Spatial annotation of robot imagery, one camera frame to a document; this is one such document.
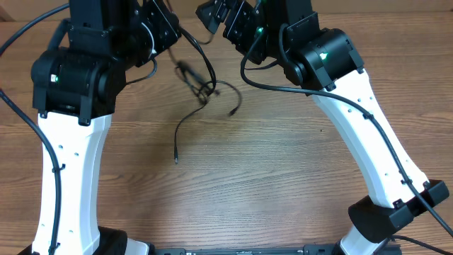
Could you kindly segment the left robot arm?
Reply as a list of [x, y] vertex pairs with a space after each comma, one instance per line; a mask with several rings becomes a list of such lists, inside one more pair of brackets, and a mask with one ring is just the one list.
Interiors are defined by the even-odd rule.
[[97, 221], [101, 157], [127, 70], [180, 38], [162, 1], [70, 1], [31, 69], [43, 136], [42, 193], [32, 254], [151, 254], [152, 245]]

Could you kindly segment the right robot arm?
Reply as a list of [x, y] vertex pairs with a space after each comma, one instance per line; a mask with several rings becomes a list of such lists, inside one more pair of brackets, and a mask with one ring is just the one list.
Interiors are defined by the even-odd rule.
[[368, 194], [348, 209], [350, 231], [335, 244], [306, 245], [306, 254], [400, 254], [400, 231], [449, 197], [399, 142], [372, 90], [350, 37], [322, 28], [310, 1], [216, 0], [198, 6], [209, 32], [224, 37], [260, 65], [271, 57], [283, 68], [286, 92], [304, 94], [326, 114], [355, 159]]

